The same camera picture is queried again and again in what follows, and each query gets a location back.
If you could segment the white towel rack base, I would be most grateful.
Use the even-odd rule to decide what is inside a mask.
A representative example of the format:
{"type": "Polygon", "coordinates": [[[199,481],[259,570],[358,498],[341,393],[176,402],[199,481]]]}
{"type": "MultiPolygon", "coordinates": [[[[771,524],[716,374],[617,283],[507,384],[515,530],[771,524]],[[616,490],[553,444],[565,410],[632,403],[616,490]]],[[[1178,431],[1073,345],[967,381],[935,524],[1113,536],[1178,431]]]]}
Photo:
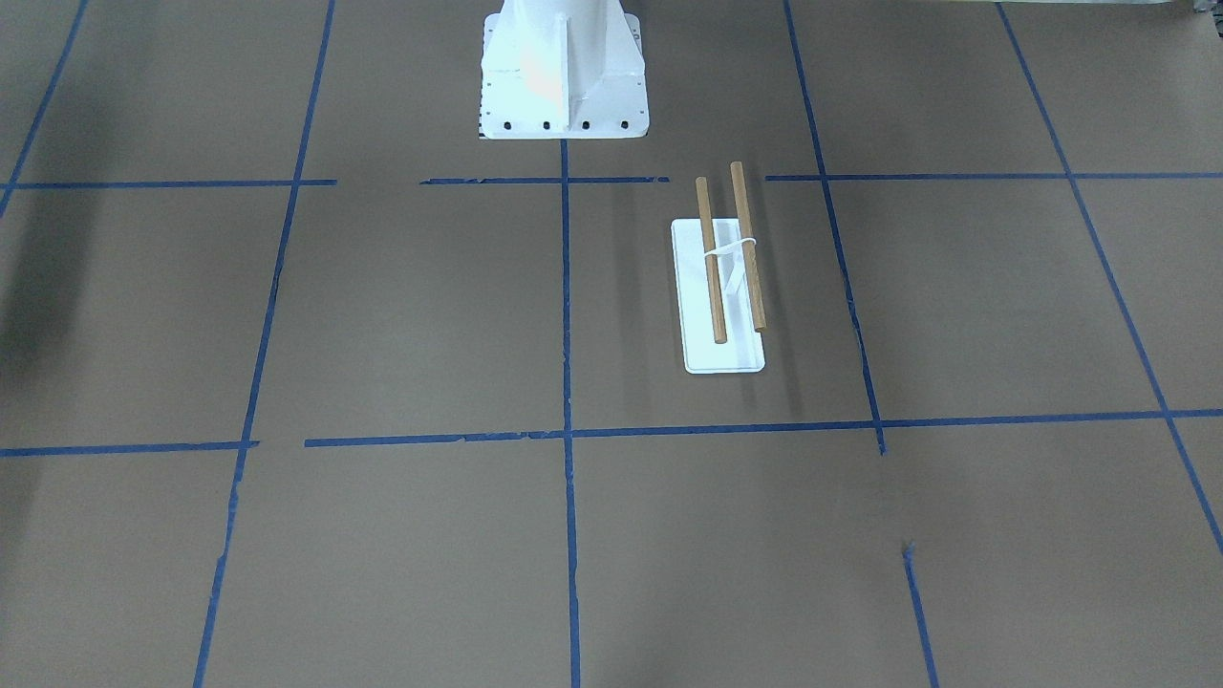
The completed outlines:
{"type": "Polygon", "coordinates": [[[713,219],[715,244],[707,248],[698,218],[670,224],[676,271],[678,326],[684,367],[692,375],[755,374],[766,367],[762,335],[756,330],[750,301],[748,269],[740,222],[713,219]],[[706,263],[715,258],[722,288],[722,318],[726,340],[715,341],[715,315],[709,299],[706,263]]]}

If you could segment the shorter wooden rack rod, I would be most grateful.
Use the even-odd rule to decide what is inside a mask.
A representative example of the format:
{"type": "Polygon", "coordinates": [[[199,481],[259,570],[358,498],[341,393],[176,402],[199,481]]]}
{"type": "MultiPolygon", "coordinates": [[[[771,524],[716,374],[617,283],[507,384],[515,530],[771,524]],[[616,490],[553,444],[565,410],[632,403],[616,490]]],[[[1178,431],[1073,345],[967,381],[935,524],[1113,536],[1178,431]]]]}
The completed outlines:
{"type": "Polygon", "coordinates": [[[726,343],[728,328],[722,304],[722,280],[719,270],[719,255],[715,235],[715,218],[713,218],[709,199],[709,186],[706,176],[695,178],[695,191],[697,197],[697,218],[700,222],[700,241],[702,241],[702,262],[706,269],[706,286],[709,302],[709,317],[713,339],[717,345],[726,343]]]}

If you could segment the longer wooden rack rod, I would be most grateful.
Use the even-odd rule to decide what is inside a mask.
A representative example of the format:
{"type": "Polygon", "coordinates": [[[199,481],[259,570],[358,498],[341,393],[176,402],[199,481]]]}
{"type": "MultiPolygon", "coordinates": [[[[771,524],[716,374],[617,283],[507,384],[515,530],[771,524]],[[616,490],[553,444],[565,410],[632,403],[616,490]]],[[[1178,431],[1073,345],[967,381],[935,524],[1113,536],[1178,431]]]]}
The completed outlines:
{"type": "Polygon", "coordinates": [[[744,255],[746,287],[748,290],[748,304],[755,332],[767,331],[767,310],[764,307],[762,280],[759,275],[759,255],[757,255],[757,243],[753,229],[753,218],[750,205],[748,186],[746,182],[745,165],[741,161],[730,163],[731,187],[734,192],[734,204],[737,210],[737,222],[740,227],[740,240],[744,255]]]}

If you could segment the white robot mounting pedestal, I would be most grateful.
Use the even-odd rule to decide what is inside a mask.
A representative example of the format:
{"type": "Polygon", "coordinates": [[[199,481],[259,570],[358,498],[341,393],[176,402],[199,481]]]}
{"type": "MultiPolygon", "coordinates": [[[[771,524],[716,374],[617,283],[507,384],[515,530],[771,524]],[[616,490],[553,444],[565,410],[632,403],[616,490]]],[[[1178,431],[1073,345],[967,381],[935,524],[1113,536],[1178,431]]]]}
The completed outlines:
{"type": "Polygon", "coordinates": [[[641,23],[620,1],[505,1],[483,21],[478,134],[623,141],[648,134],[641,23]]]}

